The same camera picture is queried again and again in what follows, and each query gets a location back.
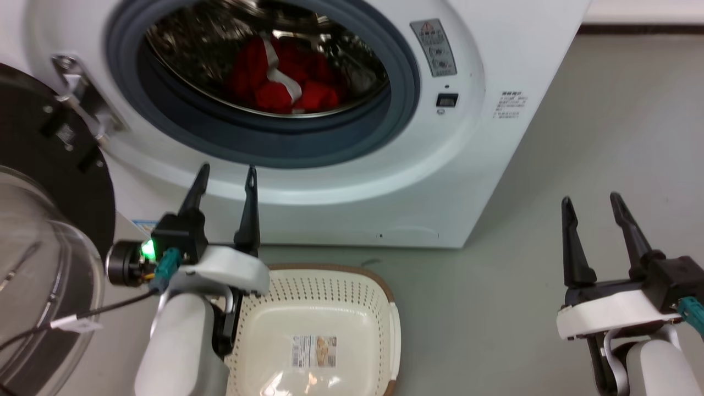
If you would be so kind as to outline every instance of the washing machine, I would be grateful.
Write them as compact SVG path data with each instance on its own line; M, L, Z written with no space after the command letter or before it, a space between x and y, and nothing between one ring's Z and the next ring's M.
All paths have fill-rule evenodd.
M588 5L13 0L0 4L0 62L85 119L135 225L177 210L208 162L206 234L232 240L254 165L263 243L459 248ZM241 67L262 59L245 54L272 43L322 59L335 100L300 106L287 87L291 106L273 109L260 91L238 96L254 81ZM269 81L303 63L274 50ZM59 113L48 122L70 155Z

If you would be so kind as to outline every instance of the black cable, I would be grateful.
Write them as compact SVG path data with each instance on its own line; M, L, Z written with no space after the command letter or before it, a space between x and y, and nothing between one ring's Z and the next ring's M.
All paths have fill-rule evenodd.
M17 393L14 393L13 391L9 390L8 388L5 388L1 383L0 383L0 391L4 393L4 396L17 396Z
M137 297L134 297L131 299L126 299L125 301L116 302L115 304L106 305L106 306L100 307L100 308L95 308L90 311L86 311L82 314L76 314L76 319L88 318L90 316L96 316L96 315L102 314L103 312L112 311L117 308L126 307L127 305L134 304L135 302L140 302L143 299L148 299L151 296L157 294L158 292L159 292L159 289L149 290L148 292L146 292L140 296L137 296Z
M102 314L107 311L112 311L114 309L126 307L127 305L134 304L135 302L140 302L143 299L148 299L149 297L157 294L158 292L159 292L158 289L149 290L148 292L146 292L142 295L139 295L139 296L131 298L131 299L126 299L125 301L116 302L115 304L110 304L110 305L106 305L104 307L91 309L90 311L85 311L81 314L76 314L76 319L89 318L90 316L96 316L96 315ZM45 330L53 330L51 328L51 322L46 322L46 323L43 323L39 326L31 328L29 330L23 331L23 332L15 335L14 337L10 338L9 340L3 342L2 345L0 345L0 352L2 352L5 348L9 347L10 345L14 344L15 342L17 342L19 340L23 340L31 335L41 333L42 331L45 331ZM0 391L6 393L8 396L17 396L14 392L11 392L8 388L6 388L1 383L0 383Z

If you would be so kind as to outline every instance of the plastic basket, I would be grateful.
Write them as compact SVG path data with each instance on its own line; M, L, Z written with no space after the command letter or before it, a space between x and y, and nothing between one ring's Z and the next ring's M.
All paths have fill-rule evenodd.
M386 283L361 268L271 266L269 295L245 297L228 396L390 396L401 326Z

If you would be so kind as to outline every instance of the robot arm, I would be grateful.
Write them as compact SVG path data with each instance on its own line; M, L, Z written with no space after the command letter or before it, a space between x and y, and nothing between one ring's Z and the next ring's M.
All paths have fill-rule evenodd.
M172 276L155 277L161 291L151 339L139 365L137 396L223 396L230 371L223 359L234 347L244 295L265 295L269 269L259 259L256 171L250 168L247 199L233 245L210 245L205 216L199 210L210 167L203 165L178 214L166 214L151 234L154 255L141 241L119 241L106 262L113 284L138 286L157 273L155 261L170 249L182 252L183 264ZM225 308L210 302L224 297Z
M568 289L557 317L560 337L587 341L602 396L702 396L674 324L682 322L683 299L704 298L704 270L688 256L666 259L651 249L618 193L611 194L611 204L631 269L627 280L597 282L579 241L572 202L562 201ZM612 346L614 339L642 336L648 339Z

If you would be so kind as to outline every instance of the washing machine door opening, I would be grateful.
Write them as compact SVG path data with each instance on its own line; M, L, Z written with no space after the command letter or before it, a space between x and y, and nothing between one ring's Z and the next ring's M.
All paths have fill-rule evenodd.
M420 93L407 41L363 0L127 0L106 39L141 116L238 163L364 156L403 131Z

